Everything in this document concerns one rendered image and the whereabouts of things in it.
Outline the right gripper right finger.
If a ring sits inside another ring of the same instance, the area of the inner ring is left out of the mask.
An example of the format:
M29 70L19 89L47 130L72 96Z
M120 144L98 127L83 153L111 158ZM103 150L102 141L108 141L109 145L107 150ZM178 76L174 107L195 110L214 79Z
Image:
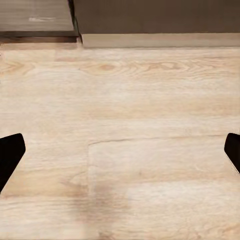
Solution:
M224 151L230 158L234 166L240 173L240 135L235 133L229 133L227 135Z

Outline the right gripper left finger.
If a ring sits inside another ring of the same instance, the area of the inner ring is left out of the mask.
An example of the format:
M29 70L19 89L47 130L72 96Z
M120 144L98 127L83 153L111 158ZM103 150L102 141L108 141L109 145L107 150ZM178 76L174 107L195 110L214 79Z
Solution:
M26 152L22 133L0 138L0 193Z

